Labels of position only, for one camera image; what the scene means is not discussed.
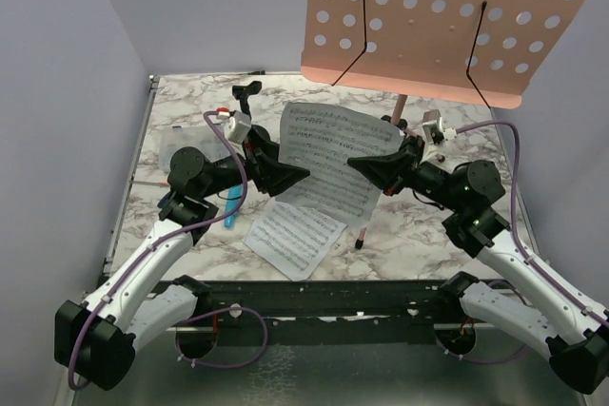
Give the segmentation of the pink perforated music stand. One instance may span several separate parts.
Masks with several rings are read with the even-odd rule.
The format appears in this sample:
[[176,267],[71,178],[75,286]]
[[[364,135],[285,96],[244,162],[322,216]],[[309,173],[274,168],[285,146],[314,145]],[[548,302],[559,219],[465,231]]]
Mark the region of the pink perforated music stand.
[[592,0],[307,0],[302,74],[317,83],[490,105],[521,130],[520,189],[543,227],[573,183],[541,152],[577,100],[569,56]]

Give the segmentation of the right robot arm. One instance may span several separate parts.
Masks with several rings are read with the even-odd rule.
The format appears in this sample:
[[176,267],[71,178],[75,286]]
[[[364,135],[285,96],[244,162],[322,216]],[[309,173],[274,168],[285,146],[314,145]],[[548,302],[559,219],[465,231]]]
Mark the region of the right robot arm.
[[394,154],[347,163],[393,196],[409,188],[450,211],[442,225],[449,240],[499,273],[529,300],[509,299],[470,274],[459,273],[437,298],[439,314],[467,315],[494,325],[548,360],[557,377],[590,395],[608,376],[608,310],[590,299],[525,246],[516,226],[493,204],[504,196],[501,175],[486,160],[453,171],[423,157],[424,142],[409,136]]

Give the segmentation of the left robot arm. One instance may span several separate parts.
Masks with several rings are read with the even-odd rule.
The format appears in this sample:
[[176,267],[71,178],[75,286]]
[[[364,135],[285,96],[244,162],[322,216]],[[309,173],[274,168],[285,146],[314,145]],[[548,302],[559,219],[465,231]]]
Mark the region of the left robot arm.
[[140,246],[94,292],[81,302],[67,300],[57,310],[54,358],[67,368],[70,389],[89,384],[113,389],[137,353],[171,326],[207,319],[210,302],[194,279],[181,277],[150,296],[168,269],[223,220],[207,197],[249,183],[275,197],[310,174],[280,163],[278,144],[259,126],[248,131],[243,147],[242,153],[230,147],[227,157],[216,162],[194,146],[178,149],[170,159],[169,191]]

